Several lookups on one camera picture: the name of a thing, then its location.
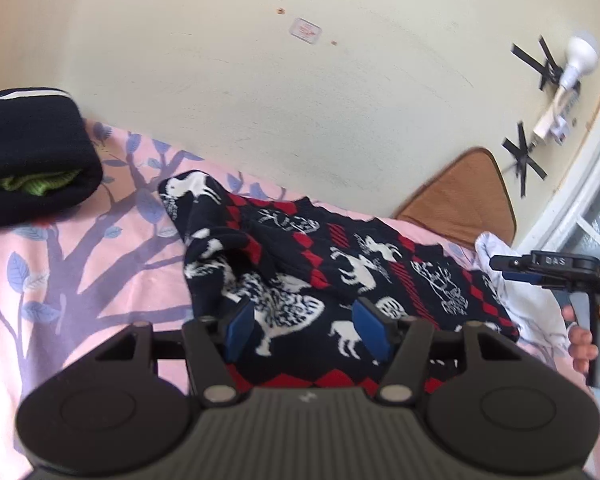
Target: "white light bulb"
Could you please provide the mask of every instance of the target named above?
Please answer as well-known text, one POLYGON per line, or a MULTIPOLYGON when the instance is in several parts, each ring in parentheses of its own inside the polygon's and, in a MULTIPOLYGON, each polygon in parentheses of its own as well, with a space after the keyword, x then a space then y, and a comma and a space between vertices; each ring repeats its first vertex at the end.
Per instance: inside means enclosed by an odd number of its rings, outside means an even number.
POLYGON ((598 42, 588 32, 579 32, 567 45, 567 66, 560 78, 560 86, 570 90, 578 79, 590 74, 598 65, 600 49, 598 42))

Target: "brown cushion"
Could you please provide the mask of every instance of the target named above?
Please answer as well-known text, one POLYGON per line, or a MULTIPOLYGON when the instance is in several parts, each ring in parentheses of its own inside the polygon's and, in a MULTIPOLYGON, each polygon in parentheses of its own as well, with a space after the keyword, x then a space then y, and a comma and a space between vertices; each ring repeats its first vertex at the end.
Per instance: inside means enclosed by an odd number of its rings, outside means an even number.
POLYGON ((394 218, 471 249, 484 231, 508 245, 516 235, 516 217, 502 174, 485 148, 472 148, 456 158, 403 203, 394 218))

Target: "black folded cloth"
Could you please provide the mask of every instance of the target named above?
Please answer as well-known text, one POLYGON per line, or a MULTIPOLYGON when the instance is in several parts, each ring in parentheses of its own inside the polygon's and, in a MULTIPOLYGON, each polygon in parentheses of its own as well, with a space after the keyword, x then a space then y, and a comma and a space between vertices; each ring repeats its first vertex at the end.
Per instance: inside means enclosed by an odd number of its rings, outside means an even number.
POLYGON ((77 170, 70 183, 44 196, 0 187, 0 227, 71 208, 102 180, 102 164, 69 94, 54 88, 0 91, 0 181, 77 170))

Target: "navy sweater with white animals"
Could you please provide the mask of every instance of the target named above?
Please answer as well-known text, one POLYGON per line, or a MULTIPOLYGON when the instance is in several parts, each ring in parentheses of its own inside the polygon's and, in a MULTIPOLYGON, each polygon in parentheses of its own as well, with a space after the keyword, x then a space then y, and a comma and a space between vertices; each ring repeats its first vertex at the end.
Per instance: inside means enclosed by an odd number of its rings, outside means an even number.
MULTIPOLYGON (((462 269, 441 246, 415 244, 379 219, 353 220, 307 198, 237 196, 201 171, 170 178, 159 191, 187 246, 194 316, 218 316, 232 294, 254 301, 256 328, 230 366, 243 390, 361 384, 373 393, 385 366, 353 327, 351 303, 359 297, 393 318, 423 317, 440 330, 480 320, 517 339, 484 273, 462 269)), ((456 368, 437 362, 429 373, 431 391, 456 368)))

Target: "folded clothing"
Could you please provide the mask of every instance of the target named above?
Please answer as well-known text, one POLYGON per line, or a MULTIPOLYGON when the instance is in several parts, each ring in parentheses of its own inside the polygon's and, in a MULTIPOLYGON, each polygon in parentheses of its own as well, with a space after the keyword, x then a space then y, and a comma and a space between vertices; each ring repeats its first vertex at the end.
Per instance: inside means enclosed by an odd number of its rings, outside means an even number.
POLYGON ((75 206, 101 180, 100 159, 69 94, 0 91, 0 227, 75 206))
MULTIPOLYGON (((158 190, 187 247, 194 316, 222 317, 225 298, 254 303, 257 323, 232 368, 242 386, 378 384, 386 369, 352 323, 359 297, 394 319, 418 316, 451 331, 479 320, 517 339, 486 275, 379 219, 353 220, 307 198, 244 198, 201 171, 158 190)), ((426 391, 457 373, 453 361, 431 363, 426 391)))

